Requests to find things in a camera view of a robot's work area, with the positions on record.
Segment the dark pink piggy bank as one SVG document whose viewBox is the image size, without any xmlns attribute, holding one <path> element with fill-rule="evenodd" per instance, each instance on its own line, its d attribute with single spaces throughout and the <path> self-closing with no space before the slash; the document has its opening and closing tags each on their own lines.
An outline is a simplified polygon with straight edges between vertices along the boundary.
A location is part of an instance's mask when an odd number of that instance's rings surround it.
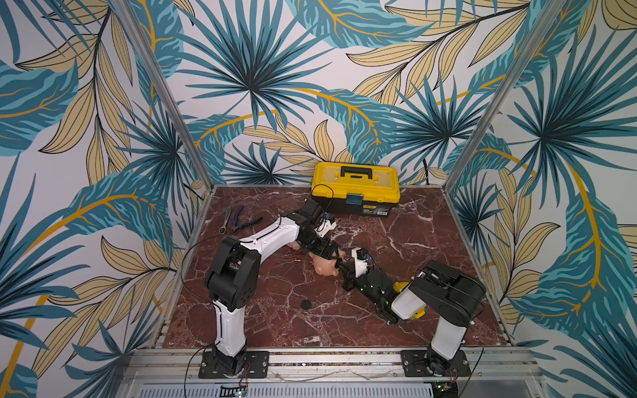
<svg viewBox="0 0 637 398">
<path fill-rule="evenodd" d="M 327 260 L 319 255 L 315 255 L 314 253 L 309 253 L 310 259 L 312 260 L 312 264 L 315 268 L 315 272 L 318 275 L 328 276 L 328 277 L 336 277 L 338 276 L 338 270 L 336 268 L 337 260 Z"/>
</svg>

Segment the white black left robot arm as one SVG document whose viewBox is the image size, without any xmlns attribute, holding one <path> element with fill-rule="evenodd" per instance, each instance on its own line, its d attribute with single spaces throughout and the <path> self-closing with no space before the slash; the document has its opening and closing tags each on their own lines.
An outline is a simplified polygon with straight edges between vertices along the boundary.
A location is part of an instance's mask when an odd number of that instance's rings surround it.
<svg viewBox="0 0 637 398">
<path fill-rule="evenodd" d="M 295 247 L 310 255 L 317 274 L 338 274 L 341 252 L 328 237 L 335 227 L 333 217 L 292 212 L 249 237 L 222 241 L 207 274 L 206 287 L 217 310 L 215 349 L 223 358 L 237 359 L 247 347 L 245 307 L 255 294 L 261 264 L 275 252 Z"/>
</svg>

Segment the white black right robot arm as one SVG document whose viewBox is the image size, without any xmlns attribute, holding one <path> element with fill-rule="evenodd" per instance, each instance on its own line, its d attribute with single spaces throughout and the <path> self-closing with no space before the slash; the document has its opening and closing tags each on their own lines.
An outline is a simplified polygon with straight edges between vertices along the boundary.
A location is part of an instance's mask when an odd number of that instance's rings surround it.
<svg viewBox="0 0 637 398">
<path fill-rule="evenodd" d="M 427 356 L 445 366 L 460 353 L 469 325 L 482 310 L 486 296 L 479 280 L 434 260 L 402 288 L 384 270 L 364 260 L 338 260 L 336 270 L 343 277 L 343 288 L 358 290 L 374 305 L 378 317 L 390 325 L 415 318 L 421 311 L 437 313 L 439 320 Z"/>
</svg>

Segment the yellow piggy bank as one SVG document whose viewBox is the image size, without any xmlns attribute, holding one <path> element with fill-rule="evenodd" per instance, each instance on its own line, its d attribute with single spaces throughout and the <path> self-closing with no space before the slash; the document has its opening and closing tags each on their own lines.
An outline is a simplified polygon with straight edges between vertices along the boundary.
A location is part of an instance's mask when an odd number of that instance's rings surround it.
<svg viewBox="0 0 637 398">
<path fill-rule="evenodd" d="M 391 303 L 391 311 L 402 320 L 418 319 L 426 313 L 426 304 L 410 288 L 411 282 L 396 282 L 393 285 L 397 293 Z"/>
</svg>

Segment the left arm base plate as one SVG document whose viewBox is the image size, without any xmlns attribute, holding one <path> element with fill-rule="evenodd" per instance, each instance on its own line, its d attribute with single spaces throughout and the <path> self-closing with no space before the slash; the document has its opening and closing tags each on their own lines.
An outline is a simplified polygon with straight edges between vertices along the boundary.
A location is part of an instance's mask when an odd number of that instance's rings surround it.
<svg viewBox="0 0 637 398">
<path fill-rule="evenodd" d="M 229 357 L 214 349 L 202 355 L 198 378 L 265 379 L 269 370 L 269 359 L 268 351 L 240 351 L 235 357 Z"/>
</svg>

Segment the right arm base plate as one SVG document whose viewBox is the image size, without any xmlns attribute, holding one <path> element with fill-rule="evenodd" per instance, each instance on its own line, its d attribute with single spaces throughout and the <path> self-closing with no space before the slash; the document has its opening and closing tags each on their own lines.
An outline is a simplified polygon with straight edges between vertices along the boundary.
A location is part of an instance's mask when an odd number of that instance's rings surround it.
<svg viewBox="0 0 637 398">
<path fill-rule="evenodd" d="M 403 350 L 401 364 L 406 377 L 469 376 L 471 369 L 464 351 L 459 350 L 452 359 L 445 359 L 433 350 Z"/>
</svg>

